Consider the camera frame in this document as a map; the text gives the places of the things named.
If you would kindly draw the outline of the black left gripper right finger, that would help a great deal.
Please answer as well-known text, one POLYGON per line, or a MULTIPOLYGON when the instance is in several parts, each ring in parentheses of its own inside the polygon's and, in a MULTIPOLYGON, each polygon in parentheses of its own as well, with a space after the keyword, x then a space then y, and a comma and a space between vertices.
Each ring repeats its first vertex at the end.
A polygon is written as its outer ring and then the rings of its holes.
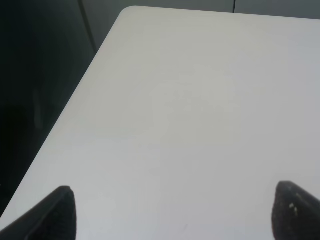
POLYGON ((318 240, 320 200, 291 181, 280 181, 275 189, 271 226, 276 240, 318 240))

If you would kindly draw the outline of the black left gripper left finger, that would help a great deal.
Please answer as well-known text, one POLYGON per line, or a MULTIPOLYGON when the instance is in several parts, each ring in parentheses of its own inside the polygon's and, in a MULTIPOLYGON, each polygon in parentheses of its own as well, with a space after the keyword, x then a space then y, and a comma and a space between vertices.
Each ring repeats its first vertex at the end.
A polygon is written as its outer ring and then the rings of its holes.
POLYGON ((60 186, 32 209, 0 231, 2 240, 75 240, 75 194, 60 186))

